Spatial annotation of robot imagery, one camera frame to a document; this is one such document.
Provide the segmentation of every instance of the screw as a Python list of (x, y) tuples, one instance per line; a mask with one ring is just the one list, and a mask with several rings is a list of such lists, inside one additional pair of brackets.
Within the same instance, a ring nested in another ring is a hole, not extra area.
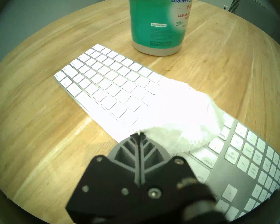
[(148, 190), (148, 196), (151, 199), (158, 199), (162, 196), (162, 191), (159, 190), (158, 188), (151, 188)]

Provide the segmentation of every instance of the silver keyboard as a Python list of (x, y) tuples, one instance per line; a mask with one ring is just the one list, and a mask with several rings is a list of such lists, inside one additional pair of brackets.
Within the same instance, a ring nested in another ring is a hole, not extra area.
[[(166, 84), (153, 72), (102, 45), (95, 45), (54, 75), (56, 81), (110, 136), (120, 142), (138, 130), (140, 115)], [(280, 156), (228, 114), (217, 138), (178, 154), (216, 196), (216, 208), (232, 221), (280, 188)]]

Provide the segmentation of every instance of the round table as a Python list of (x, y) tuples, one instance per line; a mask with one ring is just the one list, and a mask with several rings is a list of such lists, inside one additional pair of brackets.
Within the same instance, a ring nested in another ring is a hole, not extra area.
[(49, 223), (71, 223), (67, 201), (90, 160), (117, 143), (53, 75), (100, 43), (209, 94), (280, 154), (280, 46), (248, 21), (193, 1), (181, 50), (132, 46), (128, 0), (107, 0), (41, 29), (0, 63), (0, 189)]

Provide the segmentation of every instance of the white key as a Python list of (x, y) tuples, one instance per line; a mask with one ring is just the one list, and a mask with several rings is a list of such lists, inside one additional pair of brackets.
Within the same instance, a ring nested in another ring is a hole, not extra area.
[(200, 160), (202, 163), (206, 164), (210, 168), (214, 167), (218, 159), (218, 157), (215, 154), (213, 154), (211, 151), (209, 151), (204, 147), (190, 151), (190, 154), (193, 155), (198, 160)]
[(119, 91), (120, 91), (120, 88), (115, 86), (114, 84), (109, 86), (108, 89), (106, 90), (106, 92), (113, 97), (116, 96)]
[(116, 52), (114, 52), (114, 51), (111, 51), (109, 54), (107, 54), (107, 56), (108, 57), (110, 57), (110, 58), (114, 58), (116, 55), (118, 55)]
[(90, 84), (85, 91), (88, 92), (90, 95), (93, 95), (98, 90), (98, 87), (94, 84)]
[(272, 181), (273, 181), (273, 179), (270, 178), (270, 177), (268, 176), (268, 178), (267, 178), (267, 180), (266, 180), (266, 182), (265, 182), (265, 188), (266, 188), (266, 189), (269, 189), (269, 188), (270, 188), (270, 186), (271, 186), (271, 184), (272, 184)]
[(123, 64), (126, 67), (129, 67), (132, 63), (133, 61), (131, 59), (125, 59), (121, 62), (121, 64)]
[(101, 103), (106, 109), (109, 110), (112, 106), (114, 106), (114, 104), (116, 104), (116, 100), (112, 96), (108, 95), (102, 100)]
[(270, 172), (269, 172), (269, 175), (270, 175), (271, 177), (274, 177), (274, 176), (275, 176), (276, 169), (277, 169), (276, 166), (272, 164), (271, 169), (270, 169)]
[(239, 134), (241, 137), (245, 138), (247, 133), (247, 128), (240, 123), (237, 123), (235, 132)]
[(274, 150), (268, 146), (268, 149), (267, 149), (267, 157), (272, 160), (273, 159), (273, 156), (274, 156)]
[(76, 83), (81, 82), (82, 79), (84, 79), (84, 76), (81, 75), (81, 74), (77, 74), (77, 75), (73, 78), (73, 80), (74, 80)]
[(224, 142), (221, 141), (218, 137), (213, 139), (209, 144), (208, 147), (214, 150), (216, 153), (220, 154), (224, 146)]
[(103, 54), (101, 54), (100, 56), (98, 56), (98, 57), (96, 58), (96, 60), (99, 61), (99, 62), (103, 62), (103, 61), (105, 61), (106, 59), (107, 59), (107, 56), (105, 56), (105, 55), (103, 55)]
[(82, 90), (79, 88), (76, 84), (72, 83), (67, 90), (69, 93), (72, 94), (72, 96), (76, 97)]
[(274, 178), (275, 178), (276, 181), (278, 181), (278, 180), (279, 180), (279, 177), (280, 177), (280, 170), (277, 169)]
[(242, 170), (244, 173), (247, 172), (249, 166), (249, 160), (244, 156), (240, 156), (239, 162), (237, 163), (237, 167)]
[(122, 76), (117, 76), (114, 80), (113, 80), (113, 82), (115, 83), (115, 84), (117, 84), (118, 86), (122, 86), (125, 82), (126, 82), (127, 80), (124, 78), (124, 77), (122, 77)]
[(98, 101), (102, 101), (103, 98), (105, 98), (107, 96), (107, 94), (102, 91), (101, 89), (97, 90), (94, 94), (93, 94), (93, 97)]
[(262, 166), (263, 170), (268, 173), (270, 167), (271, 167), (271, 162), (267, 158), (265, 158), (265, 161), (263, 162), (263, 166)]
[(130, 68), (133, 70), (133, 71), (139, 71), (140, 69), (141, 69), (141, 65), (140, 64), (138, 64), (138, 63), (136, 63), (136, 62), (134, 62), (131, 66), (130, 66)]
[(83, 79), (79, 85), (80, 87), (82, 87), (83, 89), (85, 89), (91, 82), (88, 79)]
[(237, 215), (238, 212), (239, 212), (239, 210), (237, 208), (231, 206), (229, 208), (229, 210), (227, 211), (225, 217), (228, 221), (231, 222), (235, 218), (235, 216)]
[(272, 185), (271, 185), (271, 188), (270, 188), (271, 193), (275, 191), (276, 185), (277, 185), (276, 181), (273, 181)]
[(229, 129), (227, 127), (223, 127), (222, 131), (219, 134), (219, 137), (222, 138), (223, 140), (226, 140), (229, 134)]
[(151, 70), (147, 69), (146, 67), (143, 67), (141, 70), (139, 70), (138, 73), (141, 74), (144, 77), (147, 77), (151, 73)]
[(260, 194), (258, 200), (261, 201), (261, 202), (263, 202), (263, 201), (265, 200), (265, 197), (267, 196), (267, 194), (268, 194), (268, 192), (267, 192), (265, 189), (263, 189), (263, 190), (261, 191), (261, 194)]
[(225, 120), (224, 125), (228, 128), (231, 128), (234, 119), (227, 113), (224, 113), (224, 120)]
[(153, 72), (149, 75), (148, 79), (157, 83), (162, 78), (161, 75), (157, 74), (156, 72)]
[(185, 158), (185, 160), (191, 167), (193, 173), (195, 174), (197, 180), (200, 183), (205, 183), (205, 181), (207, 180), (210, 174), (210, 171), (207, 168), (205, 168), (203, 165), (199, 164), (197, 161), (195, 161), (192, 157), (190, 157), (186, 153), (181, 153), (179, 154), (179, 156)]
[(103, 61), (103, 64), (106, 66), (110, 66), (112, 63), (114, 63), (114, 60), (107, 58), (105, 61)]
[(61, 83), (62, 86), (64, 86), (65, 88), (67, 88), (69, 85), (71, 85), (72, 80), (70, 80), (69, 77), (66, 77), (66, 78), (63, 79), (60, 83)]
[(253, 132), (248, 131), (247, 141), (249, 141), (253, 146), (255, 146), (256, 140), (257, 136)]
[(54, 77), (60, 82), (61, 80), (63, 80), (65, 78), (65, 74), (62, 71), (58, 71)]
[(79, 71), (82, 73), (82, 74), (85, 74), (86, 71), (88, 71), (90, 68), (86, 65), (82, 66)]
[(118, 62), (113, 63), (110, 68), (117, 71), (120, 67), (122, 67), (122, 65)]
[(80, 59), (82, 62), (86, 62), (88, 59), (90, 59), (90, 57), (86, 54), (81, 54), (78, 59)]
[(103, 66), (103, 64), (99, 63), (99, 62), (96, 62), (95, 64), (93, 64), (91, 66), (92, 69), (94, 70), (98, 70), (99, 68), (101, 68)]
[(110, 80), (108, 79), (103, 79), (99, 84), (98, 86), (103, 89), (103, 90), (106, 90), (109, 86), (111, 86), (112, 83)]
[(122, 85), (122, 89), (128, 93), (131, 93), (136, 87), (136, 84), (131, 81), (126, 81), (126, 83)]
[(121, 90), (116, 96), (115, 98), (121, 102), (122, 104), (124, 104), (129, 98), (130, 98), (130, 94), (126, 93), (125, 91)]
[(258, 184), (256, 184), (253, 192), (252, 192), (252, 196), (255, 197), (256, 199), (259, 197), (260, 193), (261, 193), (261, 186), (259, 186)]
[(247, 142), (244, 144), (243, 154), (246, 155), (248, 158), (251, 159), (253, 155), (254, 148), (248, 144)]
[(110, 111), (117, 117), (120, 118), (123, 113), (126, 111), (126, 107), (121, 105), (120, 103), (116, 103), (111, 109)]
[(106, 66), (103, 66), (101, 69), (98, 70), (98, 72), (101, 74), (101, 75), (105, 75), (107, 74), (108, 72), (110, 71), (110, 69)]
[(89, 49), (89, 50), (87, 50), (85, 53), (88, 54), (88, 55), (90, 55), (90, 54), (92, 54), (94, 51), (95, 51), (95, 50), (93, 50), (93, 49)]
[(264, 171), (261, 171), (257, 182), (263, 186), (265, 184), (266, 178), (267, 174)]
[(118, 74), (111, 70), (105, 76), (107, 79), (112, 81), (113, 79), (115, 79), (118, 76)]
[(108, 48), (105, 48), (101, 51), (102, 54), (108, 54), (109, 52), (111, 52), (111, 50)]
[(244, 210), (250, 212), (250, 211), (253, 209), (253, 207), (254, 207), (254, 205), (255, 205), (255, 202), (256, 202), (255, 200), (253, 200), (252, 198), (250, 198), (249, 201), (247, 202), (247, 204), (246, 204)]
[(137, 120), (135, 114), (127, 110), (121, 117), (120, 120), (123, 121), (128, 127), (131, 127), (133, 123)]
[(251, 163), (250, 168), (249, 168), (249, 170), (248, 170), (248, 175), (249, 175), (251, 178), (255, 179), (257, 173), (258, 173), (258, 167), (257, 167), (255, 164)]
[(232, 147), (228, 147), (224, 158), (234, 165), (238, 157), (239, 153), (235, 151)]
[(263, 159), (263, 155), (259, 151), (255, 150), (254, 156), (253, 156), (253, 161), (256, 164), (260, 165), (262, 159)]
[(229, 204), (220, 199), (218, 201), (215, 209), (222, 213), (225, 213), (227, 211), (228, 207), (229, 207)]
[(103, 50), (105, 47), (100, 45), (100, 44), (96, 44), (94, 47), (92, 47), (93, 49), (95, 49), (96, 51), (101, 51)]
[(160, 86), (152, 81), (150, 81), (145, 87), (145, 90), (149, 91), (153, 95), (155, 95), (159, 89)]
[(256, 148), (263, 153), (265, 151), (265, 142), (262, 139), (258, 138)]
[(133, 71), (131, 71), (130, 73), (127, 74), (127, 79), (131, 80), (132, 82), (134, 82), (138, 77), (139, 75)]
[(279, 161), (279, 155), (278, 153), (274, 153), (274, 158), (273, 158), (273, 162), (275, 165), (278, 165), (278, 161)]
[(75, 77), (78, 74), (78, 72), (70, 65), (66, 65), (62, 70), (71, 78)]
[(136, 111), (138, 107), (140, 107), (141, 102), (131, 96), (125, 103), (125, 106), (131, 111)]
[(82, 62), (80, 62), (78, 59), (73, 60), (70, 63), (74, 68), (79, 69), (81, 66), (83, 66), (84, 64)]
[(115, 60), (115, 61), (118, 61), (118, 62), (121, 62), (121, 61), (124, 60), (124, 59), (125, 59), (125, 57), (122, 56), (121, 54), (117, 55), (117, 56), (114, 58), (114, 60)]
[(88, 66), (92, 66), (93, 64), (95, 64), (96, 63), (96, 60), (94, 60), (94, 59), (89, 59), (87, 62), (86, 62), (86, 64), (88, 65)]
[(119, 73), (119, 74), (121, 74), (121, 75), (123, 75), (123, 76), (126, 76), (127, 73), (129, 73), (130, 71), (131, 71), (130, 69), (128, 69), (128, 68), (126, 68), (126, 67), (122, 67), (122, 68), (120, 68), (120, 69), (117, 71), (117, 73)]
[(132, 95), (135, 96), (137, 99), (141, 100), (147, 94), (147, 91), (137, 87), (135, 90), (132, 91)]
[(242, 146), (243, 146), (243, 139), (240, 138), (238, 135), (233, 134), (232, 139), (230, 141), (230, 145), (235, 147), (237, 150), (241, 150)]

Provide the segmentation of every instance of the keyboard key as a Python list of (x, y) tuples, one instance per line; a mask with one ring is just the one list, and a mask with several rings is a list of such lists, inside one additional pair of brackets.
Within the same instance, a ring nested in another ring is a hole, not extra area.
[(190, 154), (195, 158), (200, 160), (202, 163), (206, 164), (208, 167), (213, 168), (218, 157), (206, 148), (196, 149), (190, 151)]
[(223, 140), (226, 140), (229, 134), (229, 129), (227, 127), (223, 127), (222, 131), (219, 134), (219, 137), (222, 138)]
[(257, 199), (259, 197), (259, 195), (260, 195), (261, 190), (262, 190), (261, 186), (256, 184), (256, 186), (255, 186), (255, 188), (254, 188), (254, 190), (252, 192), (252, 196)]
[(247, 204), (246, 204), (244, 210), (250, 212), (250, 211), (253, 209), (253, 207), (254, 207), (254, 205), (255, 205), (255, 202), (256, 202), (255, 200), (253, 200), (252, 198), (250, 198), (249, 201), (247, 202)]
[(265, 142), (262, 139), (258, 138), (256, 148), (263, 153), (265, 151)]
[(137, 73), (131, 71), (130, 73), (127, 74), (126, 77), (128, 80), (131, 80), (132, 82), (134, 82), (139, 77), (139, 75)]
[(267, 174), (264, 171), (261, 171), (257, 182), (263, 186), (265, 184), (266, 178)]
[(243, 146), (243, 139), (240, 138), (238, 135), (233, 134), (232, 139), (230, 141), (230, 145), (235, 147), (237, 150), (241, 150), (242, 146)]
[(209, 144), (208, 144), (208, 147), (210, 149), (212, 149), (213, 151), (215, 151), (216, 153), (220, 154), (222, 149), (223, 149), (223, 146), (224, 146), (224, 142), (219, 139), (219, 138), (215, 138), (213, 139)]
[(244, 125), (237, 123), (235, 132), (239, 134), (241, 137), (245, 138), (247, 133), (247, 128)]
[(106, 90), (109, 86), (111, 86), (112, 83), (110, 80), (108, 79), (103, 79), (99, 84), (98, 86), (103, 89), (103, 90)]
[(66, 65), (62, 70), (71, 78), (75, 77), (78, 74), (78, 72), (70, 65)]
[(263, 155), (259, 151), (255, 150), (254, 156), (253, 156), (253, 161), (256, 164), (260, 165), (262, 159), (263, 159)]
[(235, 151), (232, 147), (228, 147), (224, 158), (234, 165), (238, 157), (239, 153)]
[(255, 146), (256, 140), (257, 136), (253, 132), (248, 131), (247, 141), (249, 141), (253, 146)]
[(76, 84), (72, 83), (67, 90), (72, 96), (76, 97), (82, 90)]
[(82, 87), (83, 89), (85, 89), (91, 82), (88, 79), (83, 79), (79, 85), (80, 87)]
[(255, 179), (256, 175), (257, 175), (257, 172), (258, 172), (258, 167), (255, 164), (251, 163), (250, 168), (248, 170), (248, 175), (251, 178)]
[(247, 142), (244, 144), (243, 154), (251, 159), (253, 155), (254, 148)]
[(149, 75), (148, 79), (157, 83), (162, 78), (161, 75), (157, 74), (156, 72), (153, 72)]
[(237, 167), (242, 170), (244, 173), (247, 172), (249, 166), (249, 160), (244, 156), (240, 156), (239, 162), (237, 163)]
[(54, 77), (60, 82), (61, 80), (63, 80), (65, 78), (65, 74), (62, 71), (58, 71)]
[(61, 83), (62, 86), (64, 86), (65, 88), (67, 88), (69, 85), (71, 85), (72, 80), (70, 80), (69, 77), (66, 77), (66, 78), (63, 79), (60, 83)]

